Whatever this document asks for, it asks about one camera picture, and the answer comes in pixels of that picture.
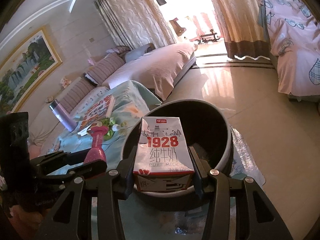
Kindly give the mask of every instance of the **metal screw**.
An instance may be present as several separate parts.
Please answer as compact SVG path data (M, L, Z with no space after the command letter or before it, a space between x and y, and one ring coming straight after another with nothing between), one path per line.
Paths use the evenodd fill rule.
M245 180L246 182L248 182L248 183L254 182L254 179L251 178L251 177L246 177L244 180Z
M83 181L83 179L81 178L81 177L76 177L75 179L74 179L74 182L76 183L76 184L79 184L79 183L81 183Z
M218 170L211 170L210 174L213 176L217 176L217 175L219 175L219 171Z
M109 171L109 175L110 176L116 176L118 174L118 171L117 170L111 170Z

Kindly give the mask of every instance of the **curtain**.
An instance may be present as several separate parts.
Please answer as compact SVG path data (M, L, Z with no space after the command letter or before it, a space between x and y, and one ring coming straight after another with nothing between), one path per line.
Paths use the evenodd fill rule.
M211 0L229 58L269 57L268 43L258 25L260 0Z
M159 48L177 42L156 0L96 0L95 6L118 46Z

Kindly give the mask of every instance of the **pink blanket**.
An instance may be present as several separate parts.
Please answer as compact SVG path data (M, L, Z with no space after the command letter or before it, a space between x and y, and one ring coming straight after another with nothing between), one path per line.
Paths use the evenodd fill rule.
M155 49L142 57L124 64L108 77L102 86L110 89L127 81L135 80L166 100L173 90L173 80L190 60L198 45L180 42Z
M299 2L264 0L271 53L278 56L278 91L320 95L320 27Z

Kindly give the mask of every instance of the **patterned duvet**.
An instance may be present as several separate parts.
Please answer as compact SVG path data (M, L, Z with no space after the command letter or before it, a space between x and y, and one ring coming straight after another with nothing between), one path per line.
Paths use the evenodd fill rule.
M320 95L320 26L306 5L262 0L266 6L271 53L278 56L278 91Z

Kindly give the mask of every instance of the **picture frame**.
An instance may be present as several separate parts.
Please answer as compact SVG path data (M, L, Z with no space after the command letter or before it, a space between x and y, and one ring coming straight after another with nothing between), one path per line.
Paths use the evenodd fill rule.
M26 37L0 64L0 116L18 112L61 64L45 26Z

